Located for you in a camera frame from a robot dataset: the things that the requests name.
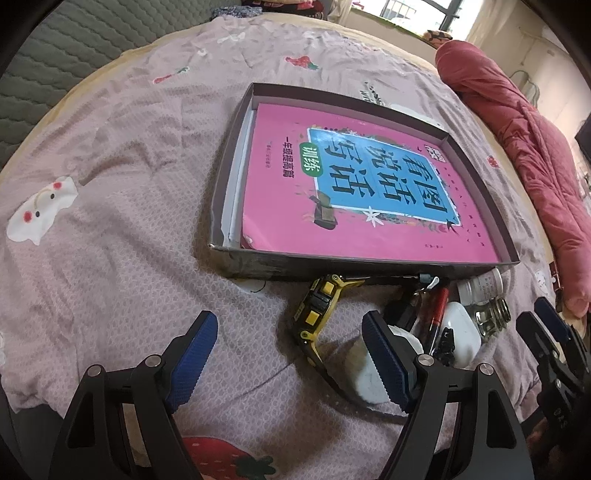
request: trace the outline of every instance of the quilted mattress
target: quilted mattress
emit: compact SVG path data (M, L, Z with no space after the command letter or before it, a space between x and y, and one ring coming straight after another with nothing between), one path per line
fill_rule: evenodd
M64 0L0 78L0 169L82 79L131 48L202 24L239 0Z

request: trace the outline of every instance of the strawberry print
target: strawberry print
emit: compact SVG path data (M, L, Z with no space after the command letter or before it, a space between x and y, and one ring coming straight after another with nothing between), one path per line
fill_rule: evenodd
M499 163L497 162L495 157L493 157L492 155L489 155L487 160L488 160L488 163L491 167L499 168Z
M299 59L292 59L291 57L285 57L285 61L288 61L289 63L291 63L292 65L295 65L296 67L302 67L303 69L318 70L318 65L314 65L308 55L304 55L303 57L300 57Z
M276 473L272 457L257 460L224 440L188 437L183 442L204 480L268 480Z

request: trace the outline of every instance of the red blanket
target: red blanket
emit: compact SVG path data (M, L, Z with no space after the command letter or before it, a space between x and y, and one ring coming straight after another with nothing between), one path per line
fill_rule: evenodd
M591 217L578 194L569 143L474 45L450 41L437 51L436 64L513 162L552 244L565 304L582 317L591 301Z

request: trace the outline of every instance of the pink book cover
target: pink book cover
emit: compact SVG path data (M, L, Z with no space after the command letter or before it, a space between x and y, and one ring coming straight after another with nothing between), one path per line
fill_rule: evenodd
M391 261L496 263L464 182L435 145L345 116L259 105L242 245Z

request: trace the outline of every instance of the red pen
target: red pen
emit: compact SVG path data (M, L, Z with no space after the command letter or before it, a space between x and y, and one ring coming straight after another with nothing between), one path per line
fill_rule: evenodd
M429 355L433 354L435 350L435 342L439 336L441 330L441 321L443 320L443 314L445 313L445 307L447 305L447 299L449 298L449 282L445 282L442 286L437 289L436 296L431 302L431 320L428 324L428 332L423 344L425 353Z

